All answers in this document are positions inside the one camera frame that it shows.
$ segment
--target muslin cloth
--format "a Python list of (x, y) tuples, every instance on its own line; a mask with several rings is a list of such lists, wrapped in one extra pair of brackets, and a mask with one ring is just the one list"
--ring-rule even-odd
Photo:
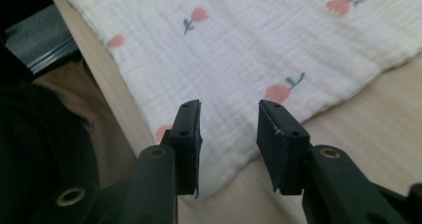
[(69, 1), (157, 142), (181, 104), (201, 101), (200, 198), (257, 155), (259, 100), (305, 121), (422, 48), (422, 0)]

